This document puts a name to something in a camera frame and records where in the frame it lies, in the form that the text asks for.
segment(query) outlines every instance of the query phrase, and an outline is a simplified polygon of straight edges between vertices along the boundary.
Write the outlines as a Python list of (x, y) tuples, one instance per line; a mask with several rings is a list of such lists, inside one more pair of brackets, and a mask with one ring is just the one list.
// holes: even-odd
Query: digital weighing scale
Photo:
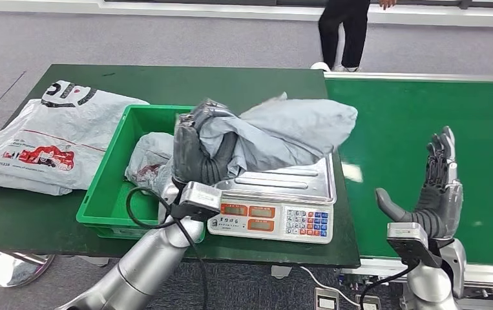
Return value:
[(329, 243), (336, 201), (331, 155), (308, 166), (245, 172), (216, 185), (221, 214), (211, 234), (292, 242)]

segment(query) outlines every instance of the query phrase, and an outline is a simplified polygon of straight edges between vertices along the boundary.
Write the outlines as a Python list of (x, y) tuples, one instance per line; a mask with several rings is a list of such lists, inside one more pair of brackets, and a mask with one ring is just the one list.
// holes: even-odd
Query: green plastic crate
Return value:
[[(77, 212), (77, 222), (94, 229), (102, 238), (139, 239), (147, 231), (128, 217), (125, 200), (134, 184), (125, 178), (125, 169), (138, 140), (150, 132), (174, 134), (176, 115), (194, 107), (174, 105), (131, 105), (125, 109), (109, 147)], [(131, 201), (134, 214), (156, 225), (158, 202), (136, 193)]]

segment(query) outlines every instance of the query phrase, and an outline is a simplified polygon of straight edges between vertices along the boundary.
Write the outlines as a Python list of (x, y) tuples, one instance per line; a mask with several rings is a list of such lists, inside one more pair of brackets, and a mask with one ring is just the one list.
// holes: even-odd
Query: green table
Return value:
[(361, 256), (396, 256), (373, 190), (383, 187), (412, 209), (425, 176), (425, 145), (450, 125), (464, 186), (456, 237), (470, 264), (493, 265), (493, 78), (326, 74), (326, 87), (330, 99), (359, 110), (339, 151), (342, 162), (355, 167), (356, 173), (344, 171)]
[[(22, 106), (40, 98), (60, 79), (159, 105), (197, 105), (210, 97), (236, 113), (284, 91), (290, 98), (327, 97), (324, 77), (314, 70), (52, 65)], [(339, 162), (335, 155), (338, 200), (330, 244), (207, 234), (199, 246), (202, 256), (226, 262), (358, 267), (359, 252)], [(122, 256), (134, 241), (98, 238), (75, 221), (84, 195), (84, 191), (74, 191), (53, 197), (0, 188), (0, 251)]]

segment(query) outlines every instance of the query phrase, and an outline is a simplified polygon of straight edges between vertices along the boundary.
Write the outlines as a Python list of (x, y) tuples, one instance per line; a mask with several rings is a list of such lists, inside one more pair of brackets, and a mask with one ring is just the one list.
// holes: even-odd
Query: black cable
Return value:
[(364, 310), (364, 297), (366, 296), (366, 293), (370, 290), (373, 289), (374, 287), (381, 285), (386, 282), (391, 282), (393, 280), (396, 280), (400, 278), (401, 276), (404, 276), (405, 274), (409, 273), (410, 271), (414, 270), (417, 267), (417, 263), (413, 263), (408, 266), (404, 271), (401, 271), (400, 273), (395, 274), (394, 276), (389, 276), (385, 279), (381, 279), (379, 281), (376, 281), (368, 286), (362, 291), (361, 299), (360, 299), (360, 305), (361, 305), (361, 310)]
[[(144, 189), (142, 187), (135, 187), (133, 189), (131, 189), (129, 192), (128, 192), (128, 195), (127, 195), (127, 199), (126, 199), (126, 207), (127, 207), (127, 212), (128, 212), (128, 216), (129, 218), (132, 220), (132, 222), (136, 223), (136, 225), (140, 226), (140, 227), (143, 227), (143, 228), (146, 228), (146, 229), (161, 229), (161, 228), (164, 228), (164, 227), (168, 227), (168, 226), (171, 226), (171, 225), (174, 225), (176, 222), (175, 221), (169, 221), (167, 223), (162, 223), (162, 224), (159, 224), (159, 225), (149, 225), (147, 223), (143, 223), (142, 221), (140, 221), (135, 215), (134, 213), (132, 212), (132, 207), (130, 205), (130, 201), (132, 200), (132, 196), (134, 195), (135, 192), (138, 192), (138, 191), (146, 191), (148, 192), (149, 194), (154, 194), (153, 192), (151, 192), (149, 189)], [(159, 201), (163, 201), (163, 205), (166, 203), (166, 201), (164, 201), (162, 198), (159, 199)]]
[(196, 258), (200, 262), (200, 276), (201, 276), (201, 279), (202, 279), (202, 289), (204, 291), (204, 300), (202, 302), (202, 309), (203, 310), (207, 310), (208, 309), (208, 278), (206, 276), (206, 274), (207, 274), (207, 272), (206, 272), (206, 264), (204, 263), (204, 260), (202, 260), (202, 258), (200, 257), (200, 253), (198, 251), (198, 248), (196, 247), (195, 242), (193, 241), (193, 239), (191, 238), (191, 236), (189, 235), (189, 233), (187, 232), (187, 230), (185, 229), (184, 225), (181, 223), (181, 221), (179, 219), (174, 219), (173, 221), (170, 221), (170, 222), (167, 222), (167, 223), (163, 223), (163, 224), (160, 224), (160, 225), (149, 225), (149, 224), (140, 222), (133, 215), (132, 209), (131, 209), (131, 206), (130, 206), (130, 201), (131, 201), (132, 195), (135, 192), (137, 192), (137, 191), (147, 191), (149, 194), (155, 196), (155, 198), (157, 198), (157, 200), (160, 203), (162, 203), (162, 205), (169, 212), (171, 211), (172, 207), (166, 202), (166, 200), (164, 200), (161, 196), (159, 196), (159, 194), (157, 194), (156, 192), (153, 192), (153, 191), (151, 191), (149, 189), (142, 188), (142, 187), (135, 187), (135, 188), (131, 189), (130, 192), (128, 193), (127, 199), (126, 199), (126, 206), (127, 206), (128, 215), (130, 216), (130, 219), (134, 223), (138, 224), (138, 226), (144, 227), (144, 228), (151, 228), (151, 229), (160, 229), (160, 228), (164, 228), (164, 227), (168, 227), (170, 225), (176, 224), (180, 228), (180, 230), (182, 231), (182, 233), (185, 236), (185, 239), (187, 239), (187, 241), (189, 242), (189, 245), (193, 248), (193, 251), (195, 253)]

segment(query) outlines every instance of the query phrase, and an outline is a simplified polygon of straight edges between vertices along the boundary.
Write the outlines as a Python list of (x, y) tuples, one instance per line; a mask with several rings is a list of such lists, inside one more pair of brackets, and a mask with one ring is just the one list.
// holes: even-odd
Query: gray carpet floor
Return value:
[[(313, 22), (0, 13), (0, 128), (52, 63), (306, 68), (319, 59)], [(362, 67), (493, 75), (493, 29), (370, 25)], [(107, 268), (57, 258), (36, 282), (0, 289), (0, 310), (53, 309)], [(313, 309), (314, 283), (305, 272), (294, 269), (283, 280), (269, 274), (265, 265), (209, 264), (211, 309)], [(338, 285), (332, 269), (316, 275)], [(150, 309), (199, 309), (199, 276), (196, 263), (182, 263)], [(377, 293), (384, 310), (397, 309), (389, 288)]]

